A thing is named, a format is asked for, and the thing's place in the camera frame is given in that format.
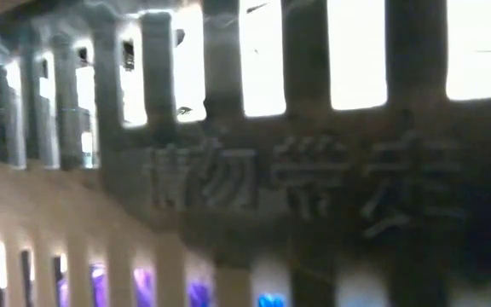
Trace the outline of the black mesh plastic tray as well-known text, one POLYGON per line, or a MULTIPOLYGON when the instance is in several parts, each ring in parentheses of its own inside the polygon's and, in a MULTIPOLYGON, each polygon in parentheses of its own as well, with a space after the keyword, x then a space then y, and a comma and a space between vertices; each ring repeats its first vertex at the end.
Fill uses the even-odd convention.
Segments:
POLYGON ((0 307, 491 307, 491 0, 0 0, 0 307))

